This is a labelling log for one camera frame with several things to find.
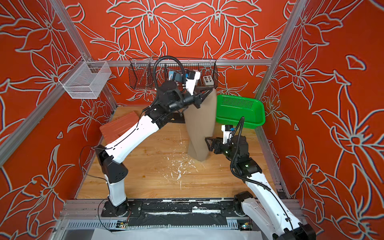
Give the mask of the khaki skirt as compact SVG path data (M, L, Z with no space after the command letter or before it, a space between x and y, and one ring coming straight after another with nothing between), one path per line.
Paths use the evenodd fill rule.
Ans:
M213 91L205 98L200 108L191 105L184 112L187 131L189 134L188 155L200 162L209 155L209 148L205 138L212 137L216 124L217 91Z

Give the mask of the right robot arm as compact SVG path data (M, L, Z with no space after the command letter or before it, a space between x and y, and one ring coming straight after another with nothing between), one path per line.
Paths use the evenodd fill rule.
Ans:
M209 151L230 160L232 174L250 189L235 196L237 208L269 240L315 240L311 225L302 223L273 191L260 166L250 157L244 136L206 138Z

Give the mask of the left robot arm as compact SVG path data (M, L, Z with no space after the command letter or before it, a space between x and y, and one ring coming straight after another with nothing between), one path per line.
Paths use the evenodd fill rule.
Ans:
M214 87L198 87L187 82L180 91L175 81L166 81L156 88L155 100L142 111L138 121L119 138L106 146L95 148L105 176L109 195L105 206L113 217L132 213L125 191L128 169L123 164L127 156L145 139L172 121L174 114L183 115L190 143L188 155L198 161L208 158L206 137L214 133L217 111L217 91Z

